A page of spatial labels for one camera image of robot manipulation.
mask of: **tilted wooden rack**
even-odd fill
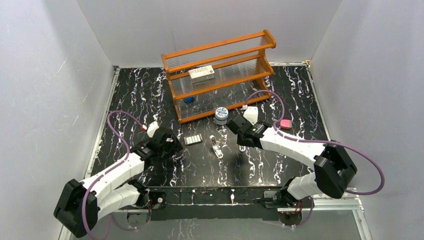
[[[267,90],[264,79],[273,75],[274,71],[267,61],[265,49],[275,48],[276,45],[274,37],[264,30],[162,54],[179,123],[213,115],[218,107],[229,110],[241,107],[247,97],[246,83],[250,82],[251,90]],[[193,83],[188,70],[207,65],[212,65],[215,77]],[[269,93],[258,94],[248,104],[269,99],[270,96]],[[196,100],[187,103],[184,99],[188,97],[195,97]]]

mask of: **black marble table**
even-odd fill
[[[306,66],[275,66],[275,74],[266,79],[267,87],[284,101],[285,119],[292,120],[288,133],[305,139],[327,139],[323,121],[313,93]],[[281,106],[273,97],[253,104],[259,108],[259,119],[272,122],[281,115]],[[123,110],[148,125],[171,128],[180,137],[201,134],[203,143],[183,146],[184,150],[170,159],[156,162],[136,176],[151,187],[258,187],[283,186],[293,176],[307,174],[309,169],[293,159],[271,151],[248,148],[238,151],[237,137],[225,126],[218,126],[213,116],[180,125],[163,68],[123,68],[119,72],[109,111]],[[230,118],[239,110],[230,111]],[[124,115],[115,115],[112,124],[128,141],[137,144],[146,133]],[[211,150],[209,136],[214,135],[224,157],[218,159]],[[125,147],[105,126],[92,175],[102,171],[125,155]]]

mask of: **white wall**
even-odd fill
[[[161,54],[269,29],[271,62],[310,60],[342,0],[77,0],[113,65],[163,67]]]
[[[75,0],[0,2],[1,239],[57,239],[53,211],[84,176],[112,74]]]
[[[421,0],[344,0],[311,62],[331,137],[386,175],[380,193],[361,198],[375,240],[423,238],[423,23]],[[354,161],[354,185],[378,186],[373,166]]]

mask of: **white box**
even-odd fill
[[[188,71],[193,83],[202,82],[214,78],[214,69],[211,65],[199,67]]]

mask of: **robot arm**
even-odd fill
[[[286,155],[311,168],[314,172],[290,179],[275,203],[292,206],[307,196],[324,193],[340,199],[357,172],[355,164],[343,147],[331,144],[304,143],[284,138],[272,125],[257,121],[257,107],[248,107],[244,115],[236,115],[226,125],[237,134],[237,144],[274,151]],[[294,139],[301,139],[288,133]]]
[[[130,150],[129,157],[116,169],[111,170],[124,158],[94,176],[80,182],[72,179],[65,184],[53,214],[77,238],[87,234],[82,219],[84,194],[100,175],[104,176],[96,182],[87,199],[86,218],[90,229],[94,228],[99,219],[122,207],[145,207],[148,204],[149,189],[146,186],[136,179],[124,183],[155,162],[181,151],[183,147],[172,130],[158,126],[157,122],[149,125],[147,135],[146,139]]]

